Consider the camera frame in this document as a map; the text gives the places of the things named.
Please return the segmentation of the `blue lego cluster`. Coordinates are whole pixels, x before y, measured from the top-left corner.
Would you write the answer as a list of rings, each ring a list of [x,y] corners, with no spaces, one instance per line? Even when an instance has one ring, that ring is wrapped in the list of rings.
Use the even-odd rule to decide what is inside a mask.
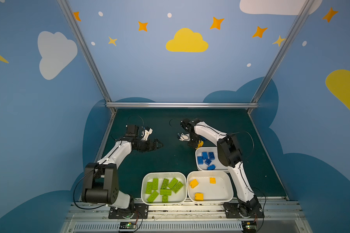
[[[208,159],[208,153],[206,151],[202,152],[202,159],[203,160]]]

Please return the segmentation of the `blue small lego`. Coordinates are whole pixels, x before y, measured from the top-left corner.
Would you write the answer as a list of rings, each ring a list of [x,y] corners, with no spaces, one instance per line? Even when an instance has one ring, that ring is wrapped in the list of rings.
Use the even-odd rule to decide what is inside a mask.
[[[205,160],[205,164],[206,164],[206,165],[209,166],[211,163],[212,163],[212,161],[211,161],[210,159],[206,159],[206,160]]]

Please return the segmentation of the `green long lego cluster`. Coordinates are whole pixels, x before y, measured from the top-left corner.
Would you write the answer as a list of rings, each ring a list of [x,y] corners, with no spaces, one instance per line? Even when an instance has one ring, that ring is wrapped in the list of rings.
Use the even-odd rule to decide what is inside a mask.
[[[161,188],[160,189],[167,189],[168,188],[168,185],[169,185],[169,180],[168,179],[163,179],[162,181],[162,185],[161,185]]]

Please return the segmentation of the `yellow small lego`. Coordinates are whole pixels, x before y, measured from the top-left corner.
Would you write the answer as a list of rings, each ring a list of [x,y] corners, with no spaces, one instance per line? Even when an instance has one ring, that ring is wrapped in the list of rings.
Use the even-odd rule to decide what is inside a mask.
[[[210,183],[211,183],[211,184],[216,184],[216,179],[215,179],[214,177],[211,177],[211,178],[210,178]]]

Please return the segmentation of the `green long lego brick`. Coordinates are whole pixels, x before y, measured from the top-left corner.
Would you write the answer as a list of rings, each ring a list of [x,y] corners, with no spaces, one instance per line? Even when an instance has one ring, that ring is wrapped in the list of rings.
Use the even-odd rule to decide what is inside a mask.
[[[178,193],[182,188],[184,187],[184,184],[182,182],[178,182],[173,188],[172,191],[174,193]]]

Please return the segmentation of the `green small lego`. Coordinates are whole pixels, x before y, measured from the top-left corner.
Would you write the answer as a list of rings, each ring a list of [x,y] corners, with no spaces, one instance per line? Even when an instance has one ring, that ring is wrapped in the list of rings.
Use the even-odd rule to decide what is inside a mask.
[[[169,196],[163,195],[162,196],[162,203],[168,203],[168,201],[169,201]]]

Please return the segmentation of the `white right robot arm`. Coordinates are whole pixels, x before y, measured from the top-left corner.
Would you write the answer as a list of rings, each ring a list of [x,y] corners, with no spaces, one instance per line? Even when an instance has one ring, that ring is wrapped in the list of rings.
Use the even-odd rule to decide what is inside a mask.
[[[252,190],[243,165],[243,152],[235,133],[228,134],[219,131],[206,122],[196,118],[180,121],[181,127],[188,133],[188,145],[195,148],[204,138],[217,147],[217,158],[226,166],[236,188],[239,202],[239,213],[242,217],[264,217],[264,207],[258,201]]]

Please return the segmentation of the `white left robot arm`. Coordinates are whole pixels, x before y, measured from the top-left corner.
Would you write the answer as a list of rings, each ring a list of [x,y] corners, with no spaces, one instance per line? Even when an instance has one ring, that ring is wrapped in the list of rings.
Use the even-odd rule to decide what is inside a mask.
[[[118,168],[134,150],[147,152],[164,146],[158,139],[133,139],[122,137],[107,155],[96,163],[85,167],[81,179],[83,188],[81,200],[84,203],[104,204],[121,210],[134,212],[134,200],[119,190]]]

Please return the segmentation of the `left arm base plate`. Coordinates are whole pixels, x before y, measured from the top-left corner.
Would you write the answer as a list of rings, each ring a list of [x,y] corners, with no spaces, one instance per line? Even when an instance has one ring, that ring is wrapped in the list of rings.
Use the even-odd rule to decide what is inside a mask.
[[[109,211],[109,219],[147,219],[149,205],[144,203],[135,203],[133,207],[120,209],[111,207]]]

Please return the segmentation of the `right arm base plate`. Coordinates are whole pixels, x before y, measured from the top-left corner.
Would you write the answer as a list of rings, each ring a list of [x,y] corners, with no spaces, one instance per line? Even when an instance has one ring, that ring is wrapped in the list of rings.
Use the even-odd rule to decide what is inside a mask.
[[[264,218],[263,207],[252,200],[247,203],[223,203],[227,218]]]

